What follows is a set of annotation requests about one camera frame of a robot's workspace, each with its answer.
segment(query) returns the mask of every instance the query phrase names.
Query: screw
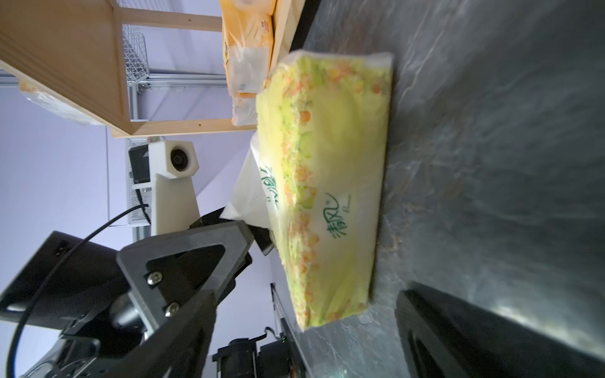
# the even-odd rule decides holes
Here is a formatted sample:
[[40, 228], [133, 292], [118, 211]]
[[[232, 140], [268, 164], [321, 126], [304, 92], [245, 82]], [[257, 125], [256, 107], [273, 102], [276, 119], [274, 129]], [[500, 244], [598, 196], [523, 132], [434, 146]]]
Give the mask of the screw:
[[170, 318], [172, 317], [174, 314], [177, 313], [177, 311], [179, 310], [179, 308], [181, 308], [181, 305], [176, 303], [176, 302], [172, 302], [168, 305], [168, 307], [166, 307], [166, 317]]
[[147, 276], [147, 284], [149, 284], [149, 286], [157, 285], [162, 281], [162, 278], [163, 276], [160, 272], [151, 272]]

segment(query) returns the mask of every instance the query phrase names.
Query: gray marble surface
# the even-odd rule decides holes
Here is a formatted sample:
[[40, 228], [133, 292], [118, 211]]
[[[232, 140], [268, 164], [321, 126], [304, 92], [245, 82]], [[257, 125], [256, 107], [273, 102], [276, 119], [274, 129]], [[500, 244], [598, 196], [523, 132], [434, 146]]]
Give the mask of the gray marble surface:
[[373, 302], [298, 335], [314, 377], [408, 377], [411, 281], [605, 358], [604, 8], [322, 0], [306, 50], [396, 68]]

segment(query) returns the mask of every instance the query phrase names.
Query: yellow tissue package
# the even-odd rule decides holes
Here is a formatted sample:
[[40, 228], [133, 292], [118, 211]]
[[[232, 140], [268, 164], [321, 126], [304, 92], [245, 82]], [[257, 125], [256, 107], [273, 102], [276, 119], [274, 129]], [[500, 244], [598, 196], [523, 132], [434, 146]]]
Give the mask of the yellow tissue package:
[[392, 62], [299, 50], [257, 95], [257, 164], [303, 331], [368, 305]]
[[220, 0], [220, 5], [229, 95], [258, 93], [269, 74], [273, 51], [271, 16], [243, 11], [234, 0]]

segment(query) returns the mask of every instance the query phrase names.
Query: wooden shelf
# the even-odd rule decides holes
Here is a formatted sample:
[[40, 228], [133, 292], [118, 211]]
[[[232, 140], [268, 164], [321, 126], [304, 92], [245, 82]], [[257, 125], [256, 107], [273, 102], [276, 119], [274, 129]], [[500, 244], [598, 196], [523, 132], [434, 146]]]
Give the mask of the wooden shelf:
[[[277, 0], [271, 68], [288, 54], [304, 0]], [[122, 24], [220, 32], [220, 17], [120, 8], [116, 0], [0, 1], [0, 68], [111, 128], [116, 137], [255, 129], [231, 120], [131, 122]]]

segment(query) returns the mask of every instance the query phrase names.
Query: green printed logo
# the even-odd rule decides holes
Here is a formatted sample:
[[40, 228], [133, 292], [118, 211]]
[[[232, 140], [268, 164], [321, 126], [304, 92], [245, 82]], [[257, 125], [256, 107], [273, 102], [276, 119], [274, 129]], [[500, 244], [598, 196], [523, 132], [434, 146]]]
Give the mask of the green printed logo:
[[[275, 183], [275, 177], [273, 177], [273, 170], [269, 167], [267, 167], [266, 169], [260, 168], [260, 171], [262, 172], [261, 176], [261, 181], [263, 182], [263, 185], [265, 185], [265, 187], [267, 187], [267, 190], [273, 194], [273, 202], [275, 202], [275, 206], [277, 206], [277, 208], [280, 208], [280, 202], [278, 201], [277, 198], [277, 185]], [[271, 196], [268, 195], [267, 196], [267, 202], [271, 202]]]
[[[341, 236], [346, 236], [347, 233], [344, 230], [347, 228], [347, 223], [344, 221], [342, 215], [338, 212], [340, 209], [340, 204], [338, 200], [330, 193], [326, 193], [330, 198], [325, 202], [326, 207], [324, 208], [324, 219], [328, 224], [328, 232], [332, 234], [334, 238], [340, 238]], [[342, 212], [349, 213], [351, 208], [351, 196], [348, 196], [348, 203], [346, 206], [343, 206]]]

